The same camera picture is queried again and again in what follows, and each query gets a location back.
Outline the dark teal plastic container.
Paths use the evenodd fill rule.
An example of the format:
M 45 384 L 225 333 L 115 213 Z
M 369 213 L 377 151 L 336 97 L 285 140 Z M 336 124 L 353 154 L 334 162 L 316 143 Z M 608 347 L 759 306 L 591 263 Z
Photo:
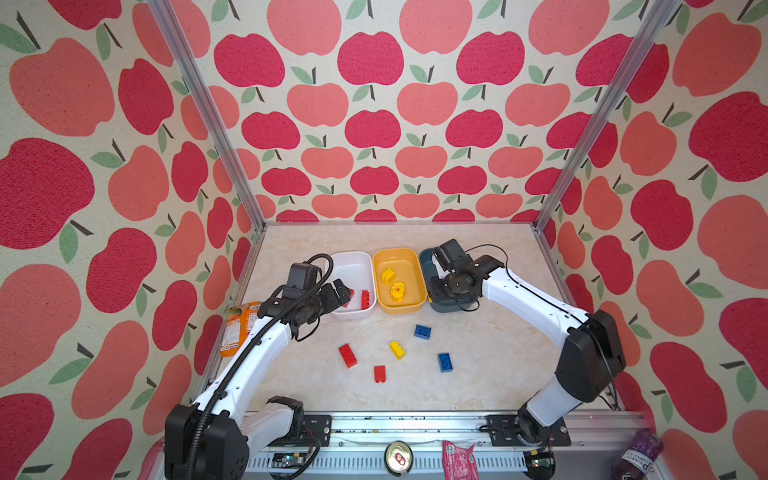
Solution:
M 457 303 L 455 300 L 448 299 L 447 301 L 436 302 L 431 295 L 431 280 L 438 277 L 437 268 L 433 263 L 434 249 L 427 248 L 420 252 L 419 262 L 421 267 L 422 276 L 427 287 L 427 301 L 429 306 L 437 313 L 447 314 L 453 312 L 459 312 L 463 309 L 470 309 L 475 305 L 472 300 Z

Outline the yellow plastic container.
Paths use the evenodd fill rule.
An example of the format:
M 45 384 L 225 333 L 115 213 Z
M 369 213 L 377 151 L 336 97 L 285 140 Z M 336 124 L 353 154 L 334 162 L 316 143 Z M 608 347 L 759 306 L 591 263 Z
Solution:
M 373 257 L 376 292 L 381 309 L 390 315 L 415 313 L 427 301 L 427 288 L 422 277 L 421 267 L 415 251 L 409 248 L 390 248 L 378 251 Z M 405 298 L 400 303 L 392 301 L 390 284 L 381 280 L 382 272 L 391 268 L 396 272 L 394 281 L 405 283 Z

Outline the blue lego brick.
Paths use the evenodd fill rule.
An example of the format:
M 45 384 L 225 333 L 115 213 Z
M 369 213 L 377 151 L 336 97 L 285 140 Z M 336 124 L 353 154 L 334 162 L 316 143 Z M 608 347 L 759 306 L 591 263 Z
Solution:
M 423 325 L 416 325 L 414 328 L 414 336 L 416 338 L 429 340 L 431 338 L 431 328 Z
M 453 364 L 452 364 L 449 353 L 447 352 L 439 353 L 437 358 L 438 358 L 439 369 L 442 373 L 448 373 L 453 371 Z

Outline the yellow round lego piece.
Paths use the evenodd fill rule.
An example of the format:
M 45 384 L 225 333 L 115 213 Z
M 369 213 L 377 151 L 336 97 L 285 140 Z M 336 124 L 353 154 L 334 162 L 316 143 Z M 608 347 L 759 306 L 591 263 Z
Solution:
M 406 287 L 403 281 L 394 281 L 390 287 L 390 296 L 393 302 L 400 303 L 405 298 Z

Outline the long red lego brick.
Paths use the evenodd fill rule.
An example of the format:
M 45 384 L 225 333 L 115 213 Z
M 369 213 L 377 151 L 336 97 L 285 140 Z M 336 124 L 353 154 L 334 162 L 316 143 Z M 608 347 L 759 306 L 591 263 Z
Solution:
M 349 344 L 344 344 L 339 348 L 339 353 L 348 369 L 358 364 L 358 360 Z

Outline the yellow lego brick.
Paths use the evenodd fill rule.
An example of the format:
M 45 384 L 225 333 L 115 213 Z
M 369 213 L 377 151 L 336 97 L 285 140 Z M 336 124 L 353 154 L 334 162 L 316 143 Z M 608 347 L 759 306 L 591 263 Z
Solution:
M 382 272 L 381 280 L 384 284 L 392 283 L 396 278 L 396 272 L 391 268 L 387 268 Z
M 399 342 L 393 341 L 389 344 L 389 346 L 390 346 L 391 352 L 393 353 L 393 355 L 397 360 L 402 360 L 405 357 L 406 352 Z

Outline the small red lego brick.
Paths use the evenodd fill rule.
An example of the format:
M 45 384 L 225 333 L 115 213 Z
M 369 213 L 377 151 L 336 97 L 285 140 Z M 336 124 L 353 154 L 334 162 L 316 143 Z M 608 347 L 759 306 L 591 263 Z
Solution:
M 374 367 L 374 381 L 379 383 L 385 383 L 387 380 L 386 367 L 384 365 L 376 365 Z

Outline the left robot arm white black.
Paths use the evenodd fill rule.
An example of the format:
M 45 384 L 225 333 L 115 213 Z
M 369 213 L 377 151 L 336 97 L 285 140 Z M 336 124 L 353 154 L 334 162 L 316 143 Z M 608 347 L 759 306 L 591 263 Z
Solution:
M 337 279 L 307 290 L 280 287 L 259 305 L 252 331 L 225 371 L 190 406 L 177 405 L 165 421 L 164 477 L 240 479 L 253 453 L 268 446 L 322 446 L 304 433 L 303 403 L 274 396 L 257 413 L 246 410 L 282 350 L 304 324 L 351 300 Z

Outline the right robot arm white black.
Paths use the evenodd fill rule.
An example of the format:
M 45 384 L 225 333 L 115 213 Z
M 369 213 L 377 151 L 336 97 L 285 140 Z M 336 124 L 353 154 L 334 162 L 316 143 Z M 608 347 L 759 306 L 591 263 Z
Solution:
M 437 271 L 429 283 L 432 300 L 459 303 L 483 297 L 537 328 L 559 348 L 554 376 L 517 411 L 511 431 L 523 444 L 546 442 L 553 425 L 593 402 L 625 370 L 617 323 L 609 313 L 589 313 L 560 301 L 489 255 L 451 261 L 434 254 L 432 264 Z

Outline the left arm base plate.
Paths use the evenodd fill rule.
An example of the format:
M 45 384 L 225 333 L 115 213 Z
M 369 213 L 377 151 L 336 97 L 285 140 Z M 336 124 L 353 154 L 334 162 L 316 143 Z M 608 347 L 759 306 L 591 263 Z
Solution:
M 328 447 L 332 427 L 330 415 L 295 416 L 288 433 L 274 440 L 269 447 L 315 446 Z

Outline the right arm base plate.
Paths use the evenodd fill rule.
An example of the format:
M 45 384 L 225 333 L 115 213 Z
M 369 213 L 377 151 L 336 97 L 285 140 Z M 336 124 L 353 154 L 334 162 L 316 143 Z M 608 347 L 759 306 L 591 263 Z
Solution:
M 479 431 L 489 435 L 494 447 L 545 448 L 572 445 L 569 430 L 563 418 L 549 427 L 544 427 L 531 441 L 523 438 L 516 414 L 488 415 L 486 423 L 479 427 Z

